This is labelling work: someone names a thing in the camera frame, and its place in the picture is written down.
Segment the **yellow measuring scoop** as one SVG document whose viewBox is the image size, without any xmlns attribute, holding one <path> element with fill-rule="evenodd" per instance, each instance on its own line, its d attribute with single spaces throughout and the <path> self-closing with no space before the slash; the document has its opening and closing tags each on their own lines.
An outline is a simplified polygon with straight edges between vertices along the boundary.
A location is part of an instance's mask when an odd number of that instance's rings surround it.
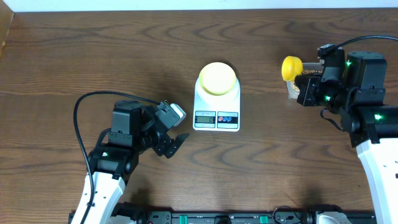
<svg viewBox="0 0 398 224">
<path fill-rule="evenodd" d="M 292 82 L 295 77 L 303 72 L 303 63 L 298 57 L 288 56 L 282 63 L 282 78 L 286 82 Z"/>
</svg>

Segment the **white digital kitchen scale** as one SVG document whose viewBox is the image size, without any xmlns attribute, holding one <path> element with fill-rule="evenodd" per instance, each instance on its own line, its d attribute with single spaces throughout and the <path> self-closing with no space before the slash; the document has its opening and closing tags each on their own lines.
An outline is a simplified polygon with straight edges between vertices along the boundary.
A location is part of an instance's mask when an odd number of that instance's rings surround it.
<svg viewBox="0 0 398 224">
<path fill-rule="evenodd" d="M 241 86 L 237 78 L 234 87 L 220 96 L 207 93 L 196 81 L 192 126 L 196 131 L 239 131 Z"/>
</svg>

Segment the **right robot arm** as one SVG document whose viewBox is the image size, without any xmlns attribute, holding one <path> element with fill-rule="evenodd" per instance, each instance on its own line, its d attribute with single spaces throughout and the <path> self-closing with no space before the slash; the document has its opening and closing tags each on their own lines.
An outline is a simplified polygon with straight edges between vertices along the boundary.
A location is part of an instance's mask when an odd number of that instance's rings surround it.
<svg viewBox="0 0 398 224">
<path fill-rule="evenodd" d="M 368 179 L 376 221 L 397 223 L 397 107 L 384 104 L 387 62 L 374 52 L 339 49 L 323 71 L 295 77 L 303 106 L 323 106 L 341 117 Z"/>
</svg>

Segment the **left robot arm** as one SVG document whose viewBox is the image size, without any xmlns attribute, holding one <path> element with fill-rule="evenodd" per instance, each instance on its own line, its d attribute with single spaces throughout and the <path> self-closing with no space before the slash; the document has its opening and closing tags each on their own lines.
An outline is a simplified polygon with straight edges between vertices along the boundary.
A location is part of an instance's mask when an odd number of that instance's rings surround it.
<svg viewBox="0 0 398 224">
<path fill-rule="evenodd" d="M 118 101 L 112 125 L 101 132 L 88 154 L 88 173 L 78 208 L 70 223 L 109 223 L 116 218 L 114 208 L 137 167 L 139 155 L 153 149 L 171 158 L 188 138 L 171 138 L 168 131 L 186 117 L 179 105 L 160 102 L 146 106 L 138 101 Z"/>
</svg>

